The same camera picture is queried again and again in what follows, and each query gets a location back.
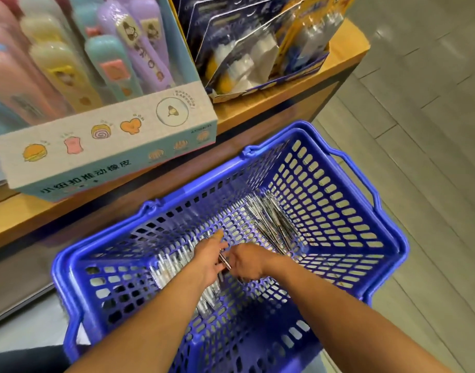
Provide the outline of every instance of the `forearm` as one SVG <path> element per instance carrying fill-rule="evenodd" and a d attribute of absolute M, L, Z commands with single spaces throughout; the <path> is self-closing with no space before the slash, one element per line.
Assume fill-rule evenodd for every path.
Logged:
<path fill-rule="evenodd" d="M 344 373 L 448 373 L 390 321 L 287 257 L 271 276 L 286 289 Z"/>
<path fill-rule="evenodd" d="M 166 373 L 203 290 L 204 277 L 199 267 L 189 263 L 152 301 L 67 373 Z"/>

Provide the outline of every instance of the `display box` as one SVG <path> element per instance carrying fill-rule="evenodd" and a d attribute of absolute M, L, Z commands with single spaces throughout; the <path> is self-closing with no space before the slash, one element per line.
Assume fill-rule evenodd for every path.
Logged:
<path fill-rule="evenodd" d="M 182 85 L 0 136 L 10 188 L 58 201 L 216 139 L 216 114 L 168 0 L 158 0 Z"/>
<path fill-rule="evenodd" d="M 302 68 L 294 73 L 276 78 L 274 80 L 270 80 L 264 84 L 261 84 L 256 87 L 252 87 L 251 89 L 248 89 L 246 91 L 241 91 L 237 93 L 217 94 L 215 90 L 211 88 L 207 88 L 207 92 L 213 103 L 221 103 L 221 102 L 226 102 L 231 99 L 238 98 L 243 95 L 252 94 L 259 90 L 269 89 L 271 87 L 274 87 L 275 85 L 279 85 L 281 83 L 296 80 L 298 78 L 317 73 L 322 67 L 322 65 L 324 64 L 325 59 L 327 59 L 328 55 L 329 55 L 329 44 L 327 44 L 324 54 L 318 60 L 316 60 L 315 62 L 312 62 L 311 64 L 307 65 L 305 68 Z"/>

